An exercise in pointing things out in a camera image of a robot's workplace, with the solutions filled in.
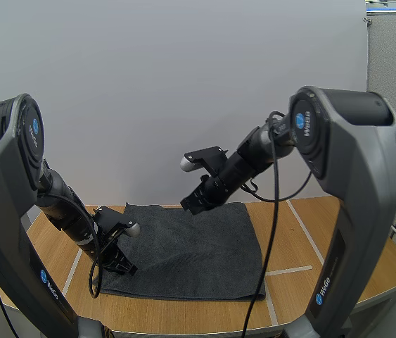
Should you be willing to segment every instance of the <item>wooden table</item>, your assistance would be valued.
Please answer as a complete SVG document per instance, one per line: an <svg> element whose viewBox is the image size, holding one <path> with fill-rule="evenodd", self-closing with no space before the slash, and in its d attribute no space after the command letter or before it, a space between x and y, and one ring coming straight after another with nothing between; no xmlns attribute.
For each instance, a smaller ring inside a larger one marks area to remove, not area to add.
<svg viewBox="0 0 396 338"><path fill-rule="evenodd" d="M264 255L274 207L263 202L246 206ZM124 210L124 206L112 208ZM338 209L338 200L331 196L281 202L265 277L267 297L255 303L248 326L254 329L251 333L272 335L304 313L324 262ZM243 326L248 302L162 301L107 294L92 299L87 284L91 262L68 236L51 225L44 214L27 233L77 314L100 320L120 331L121 337L140 333L217 336L215 333L222 332L228 332L228 337L229 332L237 335ZM393 297L396 299L396 245L388 239L353 313ZM6 305L15 307L4 294L2 298Z"/></svg>

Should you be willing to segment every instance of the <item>white wall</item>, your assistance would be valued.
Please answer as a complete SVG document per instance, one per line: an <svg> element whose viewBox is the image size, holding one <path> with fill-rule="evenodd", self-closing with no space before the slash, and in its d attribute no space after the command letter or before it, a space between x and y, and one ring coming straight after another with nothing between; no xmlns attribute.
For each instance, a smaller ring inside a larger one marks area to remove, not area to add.
<svg viewBox="0 0 396 338"><path fill-rule="evenodd" d="M365 90L364 14L363 0L0 0L0 100L37 100L45 157L84 203L177 204L203 174L180 170L185 152L234 151L303 85ZM298 154L280 169L282 196L308 172ZM257 183L272 196L270 170Z"/></svg>

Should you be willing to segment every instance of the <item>wego logo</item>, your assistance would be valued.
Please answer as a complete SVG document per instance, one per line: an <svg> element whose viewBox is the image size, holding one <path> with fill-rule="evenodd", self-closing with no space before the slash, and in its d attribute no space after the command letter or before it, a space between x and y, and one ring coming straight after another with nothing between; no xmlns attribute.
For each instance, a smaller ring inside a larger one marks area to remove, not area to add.
<svg viewBox="0 0 396 338"><path fill-rule="evenodd" d="M30 136L32 137L32 141L35 144L35 147L38 148L37 138L34 135L34 130L32 129L31 125L29 125L29 132L30 132Z"/></svg>
<svg viewBox="0 0 396 338"><path fill-rule="evenodd" d="M52 284L49 282L48 276L46 275L44 270L42 270L40 272L40 277L41 277L41 281L48 286L49 291L51 291L53 296L58 300L57 292L56 292L56 290L54 290L54 288L52 287Z"/></svg>
<svg viewBox="0 0 396 338"><path fill-rule="evenodd" d="M331 279L329 277L326 278L326 280L324 281L323 287L321 288L321 290L319 291L319 293L317 294L317 296L315 297L317 300L317 304L318 305L322 305L323 303L323 297L327 292L327 289L329 288L329 285L331 283Z"/></svg>
<svg viewBox="0 0 396 338"><path fill-rule="evenodd" d="M304 136L310 136L310 112L305 112Z"/></svg>

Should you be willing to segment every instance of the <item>gray cloth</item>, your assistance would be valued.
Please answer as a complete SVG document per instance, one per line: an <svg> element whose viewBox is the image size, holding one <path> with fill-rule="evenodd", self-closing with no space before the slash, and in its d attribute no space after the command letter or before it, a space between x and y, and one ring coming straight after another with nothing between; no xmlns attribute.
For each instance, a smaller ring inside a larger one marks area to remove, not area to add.
<svg viewBox="0 0 396 338"><path fill-rule="evenodd" d="M192 216L181 208L130 206L124 214L141 227L138 238L122 235L118 246L138 271L104 271L101 292L136 298L250 300L262 255L248 211L225 204ZM258 300L264 299L262 286Z"/></svg>

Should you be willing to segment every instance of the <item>black bracket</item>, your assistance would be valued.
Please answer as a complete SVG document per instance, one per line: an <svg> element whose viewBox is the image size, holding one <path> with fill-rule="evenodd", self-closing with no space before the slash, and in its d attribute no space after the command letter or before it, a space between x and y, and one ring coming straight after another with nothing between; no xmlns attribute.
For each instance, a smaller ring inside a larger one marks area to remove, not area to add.
<svg viewBox="0 0 396 338"><path fill-rule="evenodd" d="M94 212L93 219L103 230L104 243L102 243L101 246L104 247L109 241L113 241L102 253L103 268L121 275L125 273L134 275L138 269L118 247L117 238L121 236L121 234L127 234L128 230L132 229L134 226L138 226L136 221L124 213L119 213L107 206L100 206L98 209L94 210Z"/></svg>
<svg viewBox="0 0 396 338"><path fill-rule="evenodd" d="M212 177L218 174L218 170L227 161L227 150L218 146L192 151L184 154L185 158L194 165L204 167Z"/></svg>

